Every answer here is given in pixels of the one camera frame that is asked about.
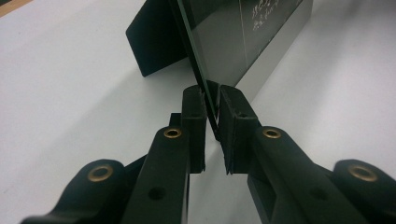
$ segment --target white surface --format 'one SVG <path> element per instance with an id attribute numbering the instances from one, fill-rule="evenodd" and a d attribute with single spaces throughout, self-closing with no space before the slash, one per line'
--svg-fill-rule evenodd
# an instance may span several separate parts
<path id="1" fill-rule="evenodd" d="M 33 1 L 0 19 L 0 223 L 47 213 L 90 161 L 123 164 L 195 83 L 181 61 L 142 78 L 124 35 L 143 1 Z M 314 1 L 253 107 L 318 164 L 355 158 L 396 177 L 396 2 Z M 189 223 L 259 223 L 243 175 L 206 138 Z"/>

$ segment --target black stand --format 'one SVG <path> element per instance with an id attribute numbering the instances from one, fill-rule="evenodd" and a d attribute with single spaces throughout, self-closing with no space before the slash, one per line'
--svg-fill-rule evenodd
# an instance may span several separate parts
<path id="1" fill-rule="evenodd" d="M 147 0 L 126 35 L 144 77 L 187 57 L 167 0 Z"/>

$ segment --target brass screw insert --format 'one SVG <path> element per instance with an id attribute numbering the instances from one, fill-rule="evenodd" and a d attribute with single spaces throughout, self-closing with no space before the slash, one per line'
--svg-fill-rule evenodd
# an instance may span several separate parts
<path id="1" fill-rule="evenodd" d="M 166 129 L 163 135 L 167 138 L 177 138 L 181 136 L 181 130 L 176 128 Z"/>
<path id="2" fill-rule="evenodd" d="M 282 136 L 282 134 L 280 134 L 280 132 L 275 129 L 265 129 L 262 131 L 262 134 L 268 138 L 280 138 Z"/>
<path id="3" fill-rule="evenodd" d="M 88 179 L 91 182 L 101 182 L 113 175 L 113 167 L 108 164 L 99 165 L 91 169 L 88 173 Z"/>
<path id="4" fill-rule="evenodd" d="M 378 176 L 372 170 L 362 165 L 351 164 L 347 167 L 347 170 L 356 178 L 367 182 L 375 182 L 378 179 Z"/>

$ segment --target black plastic part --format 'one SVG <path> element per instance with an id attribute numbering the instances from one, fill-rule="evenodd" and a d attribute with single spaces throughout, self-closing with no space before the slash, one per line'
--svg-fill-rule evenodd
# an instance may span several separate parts
<path id="1" fill-rule="evenodd" d="M 206 118 L 205 94 L 198 86 L 184 90 L 181 126 L 190 132 L 191 174 L 200 174 L 205 170 Z"/>
<path id="2" fill-rule="evenodd" d="M 263 223 L 368 223 L 282 130 L 257 129 L 252 148 L 248 185 Z"/>
<path id="3" fill-rule="evenodd" d="M 317 167 L 319 168 L 319 170 L 326 175 L 328 178 L 332 178 L 332 171 L 324 168 L 323 166 L 317 165 Z"/>
<path id="4" fill-rule="evenodd" d="M 157 132 L 126 205 L 122 224 L 187 222 L 189 138 L 188 131 L 178 126 Z"/>
<path id="5" fill-rule="evenodd" d="M 130 163 L 125 166 L 126 179 L 128 183 L 128 187 L 130 189 L 130 193 L 134 190 L 134 185 L 136 184 L 137 177 L 140 174 L 140 170 L 142 169 L 143 164 L 145 163 L 146 155 L 141 157 L 140 159 Z"/>
<path id="6" fill-rule="evenodd" d="M 23 224 L 118 223 L 130 188 L 118 161 L 100 160 L 84 166 L 67 185 L 55 208 L 43 217 L 28 217 Z"/>
<path id="7" fill-rule="evenodd" d="M 396 181 L 380 169 L 363 161 L 339 161 L 332 182 L 371 223 L 396 223 Z"/>
<path id="8" fill-rule="evenodd" d="M 220 87 L 219 138 L 227 174 L 247 174 L 251 152 L 248 140 L 260 126 L 244 94 L 234 87 Z"/>
<path id="9" fill-rule="evenodd" d="M 166 0 L 147 0 L 126 36 L 144 77 L 187 57 Z"/>
<path id="10" fill-rule="evenodd" d="M 169 126 L 181 126 L 181 113 L 172 113 Z"/>

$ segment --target mounting hole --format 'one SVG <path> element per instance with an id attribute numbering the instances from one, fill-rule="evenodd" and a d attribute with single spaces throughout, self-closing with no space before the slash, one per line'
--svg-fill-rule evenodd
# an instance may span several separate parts
<path id="1" fill-rule="evenodd" d="M 327 201 L 328 199 L 327 193 L 323 189 L 319 189 L 319 188 L 311 189 L 309 190 L 309 194 L 312 197 L 314 197 L 314 199 L 319 201 Z"/>
<path id="2" fill-rule="evenodd" d="M 378 179 L 378 176 L 372 170 L 362 165 L 351 164 L 347 167 L 347 170 L 356 178 L 367 182 L 375 182 Z"/>
<path id="3" fill-rule="evenodd" d="M 113 175 L 113 167 L 108 164 L 94 167 L 88 173 L 88 179 L 91 182 L 101 182 Z"/>
<path id="4" fill-rule="evenodd" d="M 262 134 L 268 138 L 280 138 L 281 136 L 280 132 L 275 129 L 265 129 Z"/>
<path id="5" fill-rule="evenodd" d="M 181 136 L 181 130 L 180 129 L 166 129 L 165 132 L 163 133 L 165 137 L 167 138 L 177 138 Z"/>
<path id="6" fill-rule="evenodd" d="M 159 201 L 163 197 L 165 197 L 165 189 L 164 188 L 152 188 L 148 192 L 148 196 L 150 197 L 151 200 Z"/>

